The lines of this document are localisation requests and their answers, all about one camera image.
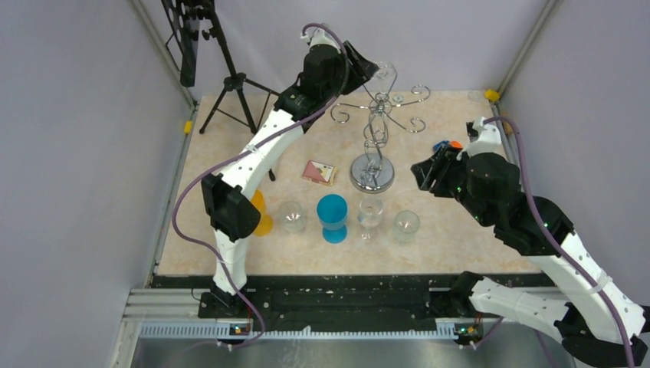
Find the clear tall stemmed glass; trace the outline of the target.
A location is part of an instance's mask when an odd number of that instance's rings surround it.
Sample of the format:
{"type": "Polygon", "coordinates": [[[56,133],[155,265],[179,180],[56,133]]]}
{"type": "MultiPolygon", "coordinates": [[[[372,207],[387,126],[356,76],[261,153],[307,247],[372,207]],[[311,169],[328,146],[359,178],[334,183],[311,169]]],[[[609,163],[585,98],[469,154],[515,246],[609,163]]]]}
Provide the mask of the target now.
{"type": "Polygon", "coordinates": [[[380,94],[389,94],[397,78],[395,66],[386,61],[377,63],[379,69],[373,76],[373,89],[380,94]]]}

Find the clear small wine glass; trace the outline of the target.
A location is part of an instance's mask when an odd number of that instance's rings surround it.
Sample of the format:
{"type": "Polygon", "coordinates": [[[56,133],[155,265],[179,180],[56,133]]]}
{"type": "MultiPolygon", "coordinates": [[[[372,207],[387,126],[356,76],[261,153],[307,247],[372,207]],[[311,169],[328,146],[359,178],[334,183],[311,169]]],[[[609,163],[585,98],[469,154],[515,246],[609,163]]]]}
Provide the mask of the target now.
{"type": "Polygon", "coordinates": [[[362,228],[363,240],[370,240],[376,228],[384,219],[385,205],[383,200],[375,196],[367,196],[359,203],[358,221],[362,228]]]}

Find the blue wine glass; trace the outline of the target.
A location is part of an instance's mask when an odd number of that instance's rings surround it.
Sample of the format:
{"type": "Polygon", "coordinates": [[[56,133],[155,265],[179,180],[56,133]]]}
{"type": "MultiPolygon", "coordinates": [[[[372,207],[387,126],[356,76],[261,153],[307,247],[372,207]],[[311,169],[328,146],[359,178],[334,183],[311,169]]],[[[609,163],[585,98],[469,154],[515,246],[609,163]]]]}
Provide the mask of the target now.
{"type": "Polygon", "coordinates": [[[344,197],[338,194],[323,196],[317,203],[317,217],[322,226],[323,239],[330,244],[339,244],[347,237],[348,206],[344,197]]]}

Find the clear patterned wine glass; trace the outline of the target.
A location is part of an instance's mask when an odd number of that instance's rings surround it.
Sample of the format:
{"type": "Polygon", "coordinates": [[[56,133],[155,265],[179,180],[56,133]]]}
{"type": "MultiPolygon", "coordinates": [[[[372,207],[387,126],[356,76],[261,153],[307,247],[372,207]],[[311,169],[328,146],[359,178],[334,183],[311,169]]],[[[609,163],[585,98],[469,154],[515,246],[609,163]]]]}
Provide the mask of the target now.
{"type": "Polygon", "coordinates": [[[295,201],[281,204],[278,210],[282,229],[292,235],[302,234],[306,228],[307,217],[304,208],[295,201]]]}

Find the yellow wine glass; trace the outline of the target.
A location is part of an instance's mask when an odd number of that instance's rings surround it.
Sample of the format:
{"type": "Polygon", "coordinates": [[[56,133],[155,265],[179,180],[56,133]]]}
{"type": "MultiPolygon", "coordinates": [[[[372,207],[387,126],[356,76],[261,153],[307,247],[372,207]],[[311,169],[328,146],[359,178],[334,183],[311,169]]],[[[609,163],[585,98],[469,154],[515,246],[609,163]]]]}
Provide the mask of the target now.
{"type": "Polygon", "coordinates": [[[256,190],[251,198],[251,204],[259,211],[261,217],[260,221],[254,230],[253,234],[257,237],[264,237],[269,235],[273,228],[273,219],[268,214],[264,196],[260,190],[256,190]]]}

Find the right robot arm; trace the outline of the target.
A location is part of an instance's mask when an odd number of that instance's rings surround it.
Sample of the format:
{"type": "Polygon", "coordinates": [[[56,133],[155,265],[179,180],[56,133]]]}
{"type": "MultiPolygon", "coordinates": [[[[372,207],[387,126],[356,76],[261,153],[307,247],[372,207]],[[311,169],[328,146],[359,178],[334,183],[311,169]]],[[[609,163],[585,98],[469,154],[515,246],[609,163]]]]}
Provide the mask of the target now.
{"type": "Polygon", "coordinates": [[[542,298],[466,271],[449,295],[456,314],[479,312],[514,320],[593,367],[642,364],[648,353],[641,339],[649,330],[648,307],[629,300],[606,278],[555,203],[522,190],[517,166],[496,153],[469,156],[445,146],[410,170],[420,190],[456,200],[564,294],[562,300],[542,298]]]}

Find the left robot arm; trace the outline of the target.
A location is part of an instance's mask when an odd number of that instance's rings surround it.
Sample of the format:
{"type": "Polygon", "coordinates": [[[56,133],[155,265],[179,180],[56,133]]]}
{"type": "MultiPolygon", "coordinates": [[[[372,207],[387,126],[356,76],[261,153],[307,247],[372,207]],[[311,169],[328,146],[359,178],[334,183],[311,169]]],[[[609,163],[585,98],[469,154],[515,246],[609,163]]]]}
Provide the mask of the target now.
{"type": "Polygon", "coordinates": [[[245,309],[246,297],[240,290],[247,283],[248,239],[262,218],[251,200],[262,179],[338,96],[362,87],[378,70],[377,63],[364,58],[348,41],[342,48],[310,47],[303,70],[280,93],[248,145],[222,169],[213,169],[202,178],[205,211],[219,253],[213,288],[219,293],[217,308],[226,316],[236,317],[245,309]]]}

